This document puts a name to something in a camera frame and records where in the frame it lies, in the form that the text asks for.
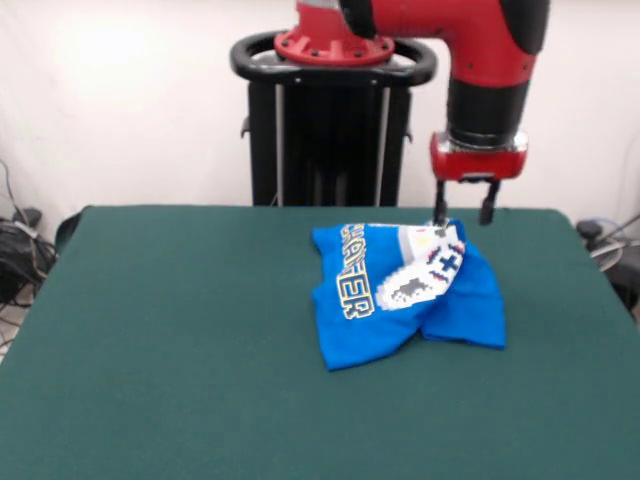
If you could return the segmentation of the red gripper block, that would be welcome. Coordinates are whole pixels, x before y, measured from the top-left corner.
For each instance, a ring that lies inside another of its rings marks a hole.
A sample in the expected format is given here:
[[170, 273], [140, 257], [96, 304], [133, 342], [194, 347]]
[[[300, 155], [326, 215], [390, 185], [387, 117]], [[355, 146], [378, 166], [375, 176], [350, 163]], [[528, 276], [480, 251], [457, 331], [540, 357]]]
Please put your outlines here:
[[447, 132], [434, 133], [430, 141], [431, 166], [437, 179], [433, 223], [443, 226], [448, 222], [445, 181], [489, 180], [489, 190], [479, 211], [479, 224], [490, 225], [501, 181], [521, 174], [527, 153], [528, 136], [523, 131], [497, 149], [471, 148], [455, 143]]

